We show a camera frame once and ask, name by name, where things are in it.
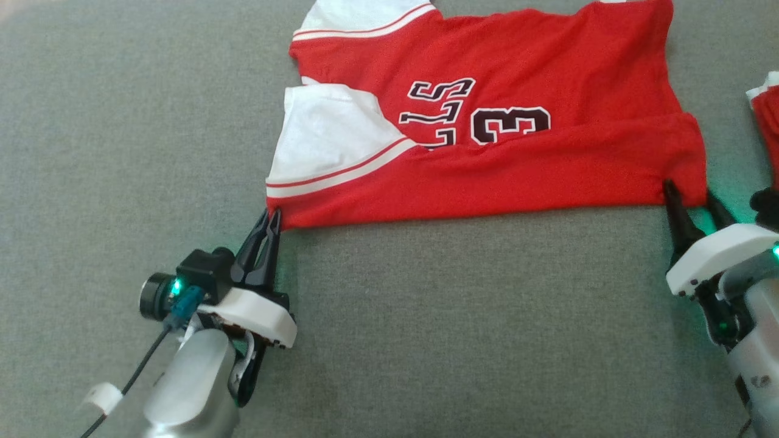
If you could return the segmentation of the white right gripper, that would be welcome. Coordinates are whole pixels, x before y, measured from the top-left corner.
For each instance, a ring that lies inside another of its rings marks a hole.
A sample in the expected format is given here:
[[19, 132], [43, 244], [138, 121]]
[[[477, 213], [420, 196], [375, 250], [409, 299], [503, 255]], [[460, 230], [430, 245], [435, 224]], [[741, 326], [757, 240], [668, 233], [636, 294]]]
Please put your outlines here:
[[747, 310], [749, 288], [779, 274], [779, 233], [737, 219], [711, 190], [705, 208], [717, 232], [696, 227], [671, 179], [663, 182], [673, 249], [666, 282], [673, 296], [689, 297], [703, 310], [716, 346], [731, 352], [754, 328]]

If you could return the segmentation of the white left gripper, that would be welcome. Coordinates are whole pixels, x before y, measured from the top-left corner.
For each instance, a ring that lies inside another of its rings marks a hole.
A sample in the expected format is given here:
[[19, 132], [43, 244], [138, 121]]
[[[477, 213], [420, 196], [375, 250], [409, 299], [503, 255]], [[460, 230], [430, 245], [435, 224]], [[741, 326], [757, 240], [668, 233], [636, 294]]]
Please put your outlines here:
[[[265, 293], [274, 293], [282, 221], [281, 209], [272, 214], [267, 209], [262, 211], [231, 267], [231, 280], [236, 285], [262, 286]], [[243, 330], [245, 346], [237, 349], [239, 357], [228, 378], [228, 388], [237, 407], [245, 407], [254, 394], [267, 349], [294, 346], [298, 334], [295, 319], [283, 305], [241, 288], [232, 288], [217, 305], [198, 306], [198, 313], [214, 316], [228, 330], [229, 346], [239, 338], [236, 330]]]

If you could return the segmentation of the red shorts with white stripe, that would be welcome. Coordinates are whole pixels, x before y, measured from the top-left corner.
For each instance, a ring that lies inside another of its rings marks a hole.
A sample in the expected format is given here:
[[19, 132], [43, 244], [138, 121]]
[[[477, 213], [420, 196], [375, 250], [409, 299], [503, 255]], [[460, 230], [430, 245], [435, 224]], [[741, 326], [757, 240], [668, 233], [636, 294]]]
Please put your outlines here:
[[752, 113], [767, 147], [772, 188], [779, 190], [779, 71], [770, 71], [763, 84], [746, 91]]

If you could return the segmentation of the red and white numbered jersey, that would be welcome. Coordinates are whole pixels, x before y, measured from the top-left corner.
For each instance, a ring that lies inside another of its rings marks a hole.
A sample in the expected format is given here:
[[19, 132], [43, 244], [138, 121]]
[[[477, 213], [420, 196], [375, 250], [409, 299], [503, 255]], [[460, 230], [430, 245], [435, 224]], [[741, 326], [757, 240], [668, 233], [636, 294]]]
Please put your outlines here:
[[668, 77], [672, 0], [446, 18], [431, 0], [315, 0], [267, 205], [284, 230], [664, 203], [707, 192]]

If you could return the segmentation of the grey sofa seat cushion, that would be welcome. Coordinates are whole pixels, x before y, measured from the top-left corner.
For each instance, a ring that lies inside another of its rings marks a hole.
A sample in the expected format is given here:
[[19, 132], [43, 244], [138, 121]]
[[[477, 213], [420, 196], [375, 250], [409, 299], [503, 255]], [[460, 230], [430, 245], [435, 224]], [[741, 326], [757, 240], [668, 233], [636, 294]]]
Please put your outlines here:
[[[80, 438], [142, 283], [264, 209], [314, 0], [0, 0], [0, 438]], [[299, 332], [235, 438], [736, 438], [662, 207], [287, 232]]]

